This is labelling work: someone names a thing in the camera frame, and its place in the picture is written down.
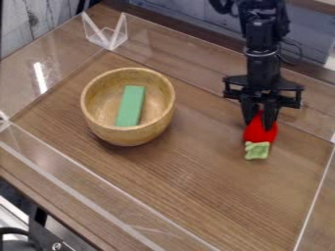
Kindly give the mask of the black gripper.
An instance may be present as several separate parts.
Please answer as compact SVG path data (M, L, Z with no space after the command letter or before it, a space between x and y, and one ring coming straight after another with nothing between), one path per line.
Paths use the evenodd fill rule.
M279 109L302 107L304 86L282 76L279 50L245 49L245 75L225 78L225 96L239 101L243 120L249 125L265 103L263 127L270 130L278 120Z

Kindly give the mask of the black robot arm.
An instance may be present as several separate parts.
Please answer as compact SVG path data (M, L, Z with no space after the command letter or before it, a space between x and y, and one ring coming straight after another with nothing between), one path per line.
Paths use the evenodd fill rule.
M242 36L246 40L243 55L245 75L223 79L225 97L241 104L247 125L263 106L262 126L271 130L283 107L302 107L304 86L282 76L281 43L290 33L286 0L209 0L222 15L234 12L237 6Z

